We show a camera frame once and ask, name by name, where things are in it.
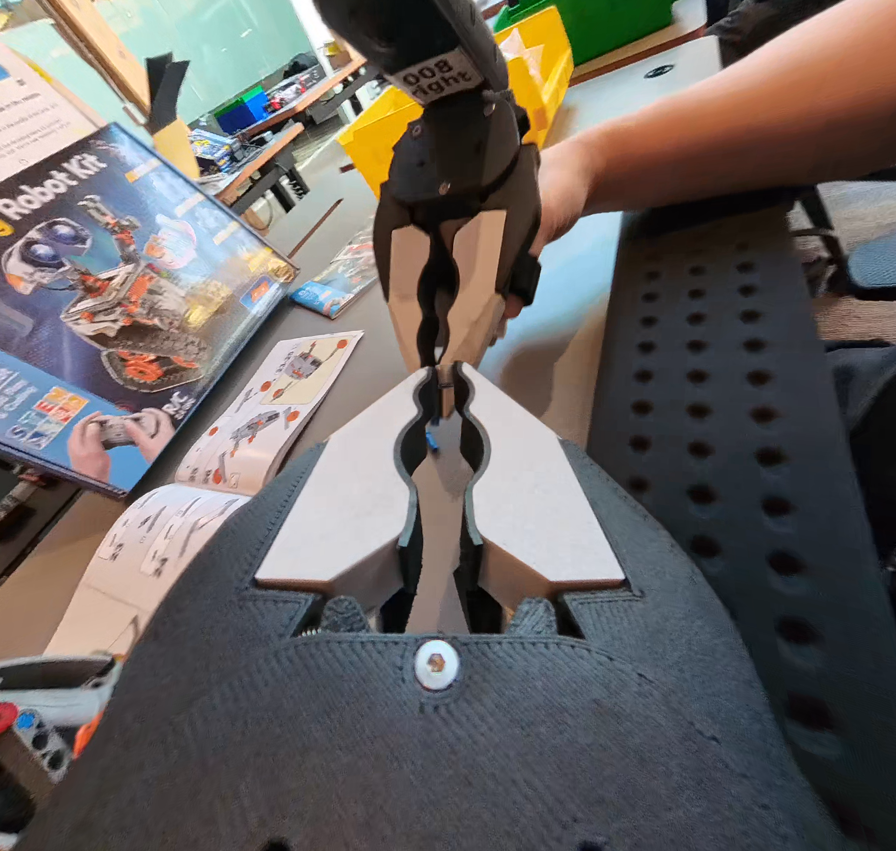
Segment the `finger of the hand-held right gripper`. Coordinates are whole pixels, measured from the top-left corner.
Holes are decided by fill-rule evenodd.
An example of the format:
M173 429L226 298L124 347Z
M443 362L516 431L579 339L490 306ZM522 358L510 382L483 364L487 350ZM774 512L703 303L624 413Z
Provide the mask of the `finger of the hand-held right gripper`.
M440 320L428 270L430 236L415 226L391 234L387 306L399 352L409 373L435 365Z
M506 211L485 210L473 219L443 222L439 234L450 254L457 291L445 311L446 340L438 368L456 362L480 364L504 316L496 290Z

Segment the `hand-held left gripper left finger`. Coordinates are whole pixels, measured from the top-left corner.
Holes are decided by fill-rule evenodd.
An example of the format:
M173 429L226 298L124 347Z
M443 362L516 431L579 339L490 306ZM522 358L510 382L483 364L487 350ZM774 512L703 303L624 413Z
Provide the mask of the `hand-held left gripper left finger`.
M323 444L255 573L265 588L351 597L404 633L422 570L420 498L427 458L427 369Z

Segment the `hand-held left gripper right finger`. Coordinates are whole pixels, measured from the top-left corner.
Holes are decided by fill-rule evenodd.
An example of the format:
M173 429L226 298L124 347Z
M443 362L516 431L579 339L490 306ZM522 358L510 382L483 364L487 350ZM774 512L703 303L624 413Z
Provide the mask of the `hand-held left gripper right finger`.
M466 363L455 364L464 491L455 585L472 633L500 633L526 599L617 590L625 573L564 441Z

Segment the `person's right forearm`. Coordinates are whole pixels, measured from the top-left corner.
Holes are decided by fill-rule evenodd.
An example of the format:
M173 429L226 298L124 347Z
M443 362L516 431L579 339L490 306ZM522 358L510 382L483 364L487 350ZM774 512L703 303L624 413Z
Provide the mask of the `person's right forearm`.
M592 211L852 180L894 166L895 0L845 0L597 126Z

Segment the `grey desk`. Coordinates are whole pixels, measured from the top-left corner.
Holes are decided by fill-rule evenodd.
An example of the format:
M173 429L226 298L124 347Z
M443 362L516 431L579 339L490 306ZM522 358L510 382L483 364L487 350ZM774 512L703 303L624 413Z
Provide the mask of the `grey desk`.
M558 143L573 134L621 117L719 71L717 41L688 41L567 91L547 138ZM311 166L318 168L311 201L287 218L281 235L295 244L301 280L318 274L367 220L375 199L356 172L342 173L341 148L325 146ZM481 372L560 436L584 447L615 268L622 217L585 218L545 250L535 303L514 319L491 348ZM134 496L173 480L199 433L246 385L276 342L340 328L364 336L333 389L307 423L289 457L325 440L407 375L385 301L369 289L338 320L329 321L285 301L232 364L226 377L196 410L185 428L146 474ZM469 469L456 443L460 421L435 430L439 454L415 474L424 526L424 568L409 621L414 633L467 633L454 586L462 515L462 479ZM2 584L2 659L43 653L56 632L98 544L127 506L90 492L79 494L40 542Z

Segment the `person's right hand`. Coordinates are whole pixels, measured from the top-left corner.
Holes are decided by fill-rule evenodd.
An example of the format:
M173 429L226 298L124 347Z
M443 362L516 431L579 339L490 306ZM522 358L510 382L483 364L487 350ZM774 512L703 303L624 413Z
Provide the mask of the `person's right hand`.
M593 127L542 151L540 224L530 248L535 257L581 218L616 209L607 186L608 140L603 128Z

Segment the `small blue booklet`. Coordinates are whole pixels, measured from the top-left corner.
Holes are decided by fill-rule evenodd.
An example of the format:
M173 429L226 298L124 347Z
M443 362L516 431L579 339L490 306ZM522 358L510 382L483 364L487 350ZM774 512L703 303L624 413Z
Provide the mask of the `small blue booklet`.
M289 300L334 320L378 282L373 228L368 226L357 231L322 272L292 291Z

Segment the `yellow plastic bin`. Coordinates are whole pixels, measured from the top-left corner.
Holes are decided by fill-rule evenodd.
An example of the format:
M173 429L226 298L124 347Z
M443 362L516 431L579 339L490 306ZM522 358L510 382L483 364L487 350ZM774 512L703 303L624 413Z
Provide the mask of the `yellow plastic bin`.
M507 39L520 40L520 49L508 60L507 67L516 101L526 109L531 122L524 141L541 148L570 84L572 46L556 6L548 6L497 33L499 48L509 54ZM420 104L389 87L338 135L337 141L375 196L387 179L395 143L421 114Z

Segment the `open instruction booklet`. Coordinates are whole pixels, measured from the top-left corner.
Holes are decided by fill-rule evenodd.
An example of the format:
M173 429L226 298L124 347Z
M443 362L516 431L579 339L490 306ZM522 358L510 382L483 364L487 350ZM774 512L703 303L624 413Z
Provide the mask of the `open instruction booklet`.
M44 653L127 655L200 550L279 473L363 336L277 343L174 481L138 498L106 533Z

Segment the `wooden background table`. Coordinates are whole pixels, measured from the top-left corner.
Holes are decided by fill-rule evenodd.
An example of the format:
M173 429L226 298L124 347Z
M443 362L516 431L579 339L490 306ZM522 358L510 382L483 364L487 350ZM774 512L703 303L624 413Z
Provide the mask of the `wooden background table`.
M309 188L296 162L295 145L317 126L328 125L349 106L353 119L360 107L357 93L375 78L367 73L363 56L349 63L301 94L291 104L242 130L238 137L260 147L233 171L204 186L219 203L239 216L245 215L267 195L289 212Z

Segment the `blue robot kit box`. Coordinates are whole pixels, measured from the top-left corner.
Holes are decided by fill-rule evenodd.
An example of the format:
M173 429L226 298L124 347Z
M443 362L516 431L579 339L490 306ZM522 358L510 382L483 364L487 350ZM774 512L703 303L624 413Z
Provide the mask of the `blue robot kit box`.
M139 483L296 268L118 125L2 182L2 462Z

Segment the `grey orange toy robot model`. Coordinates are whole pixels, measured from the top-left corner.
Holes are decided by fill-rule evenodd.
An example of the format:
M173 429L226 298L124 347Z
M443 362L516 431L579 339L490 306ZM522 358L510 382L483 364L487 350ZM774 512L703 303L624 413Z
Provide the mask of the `grey orange toy robot model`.
M14 847L83 752L121 669L107 653L2 660L2 849Z

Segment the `wooden pillar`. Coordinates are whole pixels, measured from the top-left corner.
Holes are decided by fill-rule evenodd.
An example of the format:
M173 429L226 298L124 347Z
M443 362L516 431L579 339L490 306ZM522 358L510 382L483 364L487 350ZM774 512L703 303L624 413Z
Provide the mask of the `wooden pillar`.
M37 0L60 36L144 122L151 111L143 64L119 39L92 0Z

